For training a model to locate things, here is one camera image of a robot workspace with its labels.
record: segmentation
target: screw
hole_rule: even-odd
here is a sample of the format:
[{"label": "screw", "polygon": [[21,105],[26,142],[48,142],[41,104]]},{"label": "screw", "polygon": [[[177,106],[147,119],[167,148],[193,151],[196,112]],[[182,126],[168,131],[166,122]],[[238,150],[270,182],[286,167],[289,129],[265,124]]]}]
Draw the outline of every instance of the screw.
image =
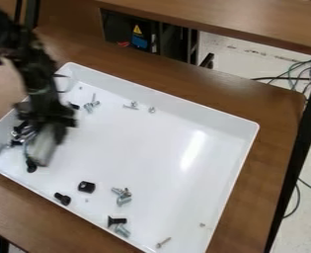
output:
[{"label": "screw", "polygon": [[71,198],[69,198],[68,196],[66,195],[61,195],[59,193],[55,193],[54,194],[54,197],[58,200],[61,201],[61,203],[64,205],[64,206],[68,206],[71,202]]},{"label": "screw", "polygon": [[92,107],[91,103],[85,104],[84,109],[86,109],[87,113],[89,113],[89,114],[93,113],[93,107]]},{"label": "screw", "polygon": [[158,244],[156,244],[156,248],[161,248],[163,246],[163,244],[169,242],[170,240],[172,239],[172,237],[168,237],[167,239],[165,239],[164,241],[162,242],[159,242]]},{"label": "screw", "polygon": [[92,107],[97,107],[100,105],[100,101],[94,101],[91,103]]},{"label": "screw", "polygon": [[136,108],[137,107],[137,102],[136,101],[131,102],[130,106],[133,107],[133,108]]},{"label": "screw", "polygon": [[126,222],[127,222],[126,218],[112,218],[109,216],[108,227],[110,227],[113,224],[126,224]]},{"label": "screw", "polygon": [[127,105],[123,105],[123,107],[124,107],[124,108],[128,108],[128,109],[138,110],[137,107],[129,107],[129,106],[127,106]]},{"label": "screw", "polygon": [[125,227],[122,224],[118,224],[115,230],[116,233],[128,238],[130,235],[130,232],[125,229]]},{"label": "screw", "polygon": [[120,196],[117,198],[117,205],[119,207],[122,207],[124,204],[127,204],[131,202],[131,197],[123,197],[123,196]]},{"label": "screw", "polygon": [[97,97],[97,94],[93,93],[93,96],[92,96],[92,104],[95,102],[96,97]]},{"label": "screw", "polygon": [[149,114],[154,114],[156,112],[155,107],[151,107],[148,109]]},{"label": "screw", "polygon": [[119,188],[112,188],[112,192],[118,194],[119,196],[123,195],[123,190]]}]

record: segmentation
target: wooden desk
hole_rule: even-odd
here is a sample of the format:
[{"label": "wooden desk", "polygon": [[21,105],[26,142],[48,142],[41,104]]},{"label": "wooden desk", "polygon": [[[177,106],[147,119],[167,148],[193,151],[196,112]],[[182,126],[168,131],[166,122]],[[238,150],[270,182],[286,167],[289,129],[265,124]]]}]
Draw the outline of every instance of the wooden desk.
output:
[{"label": "wooden desk", "polygon": [[[259,123],[258,137],[207,252],[263,252],[304,106],[302,95],[71,32],[39,28],[39,35],[60,65],[74,61]],[[10,101],[21,96],[11,88],[13,78],[8,79],[2,83],[0,118]],[[3,176],[0,235],[35,253],[138,252]]]},{"label": "wooden desk", "polygon": [[97,0],[100,8],[311,54],[311,1]]}]

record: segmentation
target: yellow label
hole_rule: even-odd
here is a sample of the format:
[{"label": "yellow label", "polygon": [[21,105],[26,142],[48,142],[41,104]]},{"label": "yellow label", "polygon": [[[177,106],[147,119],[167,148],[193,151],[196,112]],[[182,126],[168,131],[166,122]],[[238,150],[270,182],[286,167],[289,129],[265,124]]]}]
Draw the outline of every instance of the yellow label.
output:
[{"label": "yellow label", "polygon": [[137,25],[134,27],[134,31],[133,32],[135,34],[142,35],[142,32],[141,32],[140,28]]}]

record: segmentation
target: floor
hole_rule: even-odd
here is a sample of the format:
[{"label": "floor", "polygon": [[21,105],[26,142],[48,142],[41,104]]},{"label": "floor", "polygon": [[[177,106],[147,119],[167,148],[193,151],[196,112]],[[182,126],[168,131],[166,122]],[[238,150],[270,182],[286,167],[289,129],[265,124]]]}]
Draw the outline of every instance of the floor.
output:
[{"label": "floor", "polygon": [[[203,59],[208,52],[215,54],[216,70],[246,78],[277,76],[294,60],[311,58],[310,55],[201,33],[199,59]],[[286,81],[275,82],[273,85],[289,88]],[[311,151],[301,178],[311,184]],[[272,253],[311,253],[311,190],[301,183],[298,185],[301,192],[300,207],[293,216],[283,221]],[[295,202],[294,195],[289,204],[290,210]],[[23,251],[11,245],[10,253],[19,252]]]}]

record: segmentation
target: white tray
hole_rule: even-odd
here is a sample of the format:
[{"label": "white tray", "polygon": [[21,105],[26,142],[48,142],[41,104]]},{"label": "white tray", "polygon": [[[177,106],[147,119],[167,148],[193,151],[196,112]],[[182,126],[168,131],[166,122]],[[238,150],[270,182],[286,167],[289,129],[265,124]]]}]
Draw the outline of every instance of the white tray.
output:
[{"label": "white tray", "polygon": [[[55,192],[70,196],[61,207],[116,236],[108,215],[124,215],[131,235],[121,239],[145,252],[204,252],[259,126],[75,63],[58,73],[70,77],[57,85],[72,87],[61,97],[81,106],[79,126],[69,129],[47,168],[29,174],[16,147],[0,154],[0,173],[57,205]],[[93,93],[101,106],[90,115],[82,106]],[[138,111],[122,107],[131,101]],[[16,123],[13,111],[0,121],[0,143]],[[78,192],[83,180],[97,190]],[[132,202],[119,208],[111,187],[128,187]]]}]

